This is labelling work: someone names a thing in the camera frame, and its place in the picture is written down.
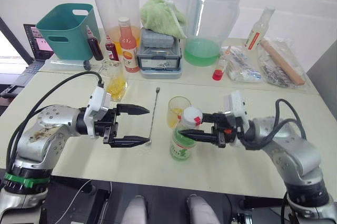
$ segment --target laptop keyboard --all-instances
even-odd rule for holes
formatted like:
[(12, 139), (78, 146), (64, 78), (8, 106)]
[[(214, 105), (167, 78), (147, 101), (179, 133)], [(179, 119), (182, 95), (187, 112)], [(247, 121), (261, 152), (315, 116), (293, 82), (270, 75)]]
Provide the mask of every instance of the laptop keyboard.
[(26, 69), (26, 73), (36, 73), (42, 66), (44, 62), (35, 61)]

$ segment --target plastic pitcher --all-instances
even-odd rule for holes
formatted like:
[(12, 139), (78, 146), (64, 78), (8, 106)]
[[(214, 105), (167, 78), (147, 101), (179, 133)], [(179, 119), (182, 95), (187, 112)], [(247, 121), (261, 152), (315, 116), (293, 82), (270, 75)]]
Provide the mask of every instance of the plastic pitcher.
[(222, 42), (237, 17), (240, 0), (190, 0), (187, 12), (185, 59), (197, 66), (217, 61)]
[(95, 0), (100, 14), (104, 31), (115, 43), (117, 52), (122, 54), (120, 46), (120, 27), (118, 18), (128, 17), (131, 23), (132, 34), (136, 38), (137, 46), (140, 37), (139, 0)]

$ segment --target laptop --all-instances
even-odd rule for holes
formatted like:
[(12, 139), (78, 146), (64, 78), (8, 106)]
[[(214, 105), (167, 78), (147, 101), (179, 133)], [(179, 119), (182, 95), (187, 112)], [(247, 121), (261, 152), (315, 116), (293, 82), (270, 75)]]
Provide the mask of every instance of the laptop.
[(23, 26), (33, 51), (34, 61), (13, 83), (13, 85), (21, 87), (26, 86), (30, 79), (43, 66), (45, 61), (54, 53), (35, 25), (24, 24)]

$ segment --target glass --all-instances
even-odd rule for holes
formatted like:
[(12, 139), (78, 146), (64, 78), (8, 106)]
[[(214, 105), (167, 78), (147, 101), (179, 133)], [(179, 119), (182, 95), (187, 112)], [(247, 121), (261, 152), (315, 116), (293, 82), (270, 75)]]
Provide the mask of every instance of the glass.
[(126, 16), (130, 19), (132, 34), (139, 45), (140, 38), (140, 13), (139, 0), (95, 0), (100, 14), (104, 31), (115, 43), (117, 52), (122, 54), (120, 46), (120, 27), (118, 18)]
[(185, 59), (196, 66), (208, 66), (219, 58), (222, 42), (228, 38), (237, 17), (240, 0), (189, 0)]
[(171, 129), (174, 129), (184, 109), (191, 106), (191, 102), (183, 96), (175, 96), (168, 102), (167, 109), (167, 124)]
[(119, 102), (127, 89), (123, 65), (118, 61), (105, 60), (98, 73), (104, 79), (104, 89), (110, 93), (112, 101)]

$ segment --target green towel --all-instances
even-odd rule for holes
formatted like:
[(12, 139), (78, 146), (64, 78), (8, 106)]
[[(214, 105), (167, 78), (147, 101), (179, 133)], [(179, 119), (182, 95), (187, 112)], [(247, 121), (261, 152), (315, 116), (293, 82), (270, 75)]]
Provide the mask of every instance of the green towel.
[(141, 8), (141, 21), (144, 28), (154, 32), (187, 38), (182, 29), (186, 23), (185, 16), (172, 0), (148, 0)]

